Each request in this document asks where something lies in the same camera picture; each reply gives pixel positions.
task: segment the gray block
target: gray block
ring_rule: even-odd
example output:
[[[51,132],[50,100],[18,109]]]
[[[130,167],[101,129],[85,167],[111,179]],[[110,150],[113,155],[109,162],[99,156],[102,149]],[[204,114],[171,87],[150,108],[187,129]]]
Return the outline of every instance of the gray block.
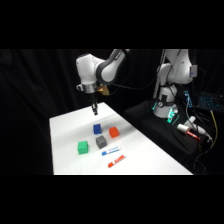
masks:
[[[100,136],[98,138],[96,138],[96,144],[98,145],[98,147],[100,149],[104,148],[105,146],[107,146],[107,141],[106,139],[104,138],[104,136]]]

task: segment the toy block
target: toy block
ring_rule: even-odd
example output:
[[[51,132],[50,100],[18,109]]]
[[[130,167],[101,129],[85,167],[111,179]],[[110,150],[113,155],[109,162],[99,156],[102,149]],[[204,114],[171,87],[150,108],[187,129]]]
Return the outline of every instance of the toy block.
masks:
[[[104,138],[104,136],[102,135],[102,136],[96,138],[96,144],[98,145],[99,149],[102,149],[105,146],[107,146],[107,141]]]
[[[94,125],[93,126],[93,131],[94,131],[95,135],[102,134],[101,125],[100,124]]]
[[[119,136],[119,131],[117,130],[116,127],[110,128],[109,133],[111,138],[116,138],[117,136]]]
[[[88,142],[85,141],[85,142],[79,142],[78,144],[78,152],[79,154],[85,154],[85,153],[88,153],[89,151],[89,146],[88,146]]]

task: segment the marker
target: marker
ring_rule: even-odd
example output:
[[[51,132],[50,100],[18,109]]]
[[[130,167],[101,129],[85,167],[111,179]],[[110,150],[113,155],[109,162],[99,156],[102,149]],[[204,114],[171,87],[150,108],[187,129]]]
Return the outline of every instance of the marker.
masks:
[[[123,160],[124,158],[126,158],[126,156],[124,156],[124,155],[123,155],[123,156],[120,156],[118,159],[114,160],[114,162],[110,163],[110,164],[108,165],[108,167],[111,168],[113,165],[119,163],[119,162],[120,162],[121,160]]]
[[[114,153],[114,152],[117,152],[117,151],[120,151],[120,150],[121,150],[120,147],[116,147],[116,148],[110,149],[108,151],[102,152],[102,156],[105,156],[107,154]]]
[[[200,139],[198,136],[192,134],[191,132],[188,131],[188,132],[186,132],[186,133],[187,133],[187,135],[193,137],[194,139],[196,139],[196,140],[198,140],[198,141],[201,141],[201,139]]]

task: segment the red marker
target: red marker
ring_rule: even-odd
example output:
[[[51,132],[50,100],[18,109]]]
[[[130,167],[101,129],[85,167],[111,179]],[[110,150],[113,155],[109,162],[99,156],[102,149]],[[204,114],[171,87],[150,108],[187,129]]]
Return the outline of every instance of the red marker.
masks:
[[[198,136],[196,136],[196,135],[194,135],[194,134],[192,134],[191,132],[187,132],[187,135],[189,135],[189,136],[191,136],[191,137],[193,137],[194,139],[196,139],[196,140],[198,140],[198,141],[201,141],[201,139],[198,137]]]
[[[119,157],[118,159],[114,160],[114,162],[110,163],[110,164],[108,165],[108,167],[111,168],[113,165],[119,163],[119,162],[120,162],[121,160],[123,160],[124,158],[125,158],[124,155],[121,156],[121,157]]]

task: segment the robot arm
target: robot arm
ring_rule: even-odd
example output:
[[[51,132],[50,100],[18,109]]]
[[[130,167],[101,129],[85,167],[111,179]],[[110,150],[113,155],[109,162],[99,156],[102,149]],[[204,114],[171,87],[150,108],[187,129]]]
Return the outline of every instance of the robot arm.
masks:
[[[107,60],[96,58],[91,54],[81,55],[77,59],[77,69],[81,78],[81,84],[77,86],[77,89],[87,94],[95,115],[98,114],[98,83],[107,86],[113,84],[126,59],[126,54],[130,52],[131,49],[115,49]]]
[[[191,64],[189,49],[167,49],[166,58],[169,63],[163,64],[158,73],[158,79],[153,98],[160,92],[154,114],[160,118],[167,118],[175,105],[177,89],[174,84],[188,84],[197,76],[197,66]]]

